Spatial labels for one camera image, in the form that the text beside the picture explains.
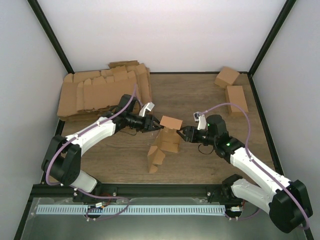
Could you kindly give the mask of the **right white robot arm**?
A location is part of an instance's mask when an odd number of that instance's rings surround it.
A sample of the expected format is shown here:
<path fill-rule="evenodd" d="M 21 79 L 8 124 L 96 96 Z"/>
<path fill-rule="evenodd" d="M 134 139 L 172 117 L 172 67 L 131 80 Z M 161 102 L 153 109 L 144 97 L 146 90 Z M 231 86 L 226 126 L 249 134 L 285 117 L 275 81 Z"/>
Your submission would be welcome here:
<path fill-rule="evenodd" d="M 221 115 L 200 116 L 198 126 L 185 126 L 177 133 L 186 142 L 212 146 L 220 158 L 255 182 L 251 184 L 236 174 L 227 178 L 222 188 L 225 200 L 239 198 L 250 202 L 267 213 L 284 233 L 297 227 L 309 228 L 313 209 L 306 186 L 300 180 L 289 180 L 255 157 L 244 143 L 229 135 Z"/>

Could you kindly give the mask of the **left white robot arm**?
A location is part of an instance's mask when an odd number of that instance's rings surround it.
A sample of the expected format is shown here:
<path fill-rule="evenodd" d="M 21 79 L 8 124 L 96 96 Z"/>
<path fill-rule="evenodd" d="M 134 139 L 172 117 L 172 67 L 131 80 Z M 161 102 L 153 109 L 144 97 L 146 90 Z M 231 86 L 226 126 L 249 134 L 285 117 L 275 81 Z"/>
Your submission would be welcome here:
<path fill-rule="evenodd" d="M 138 102 L 134 95 L 124 94 L 118 105 L 112 106 L 84 129 L 68 136 L 55 135 L 41 165 L 46 183 L 73 187 L 83 191 L 89 201 L 97 202 L 102 196 L 102 189 L 95 177 L 81 169 L 84 153 L 126 127 L 142 133 L 162 129 L 160 121 L 151 114 L 154 103 L 140 105 L 139 112 L 135 114 L 134 108 Z"/>

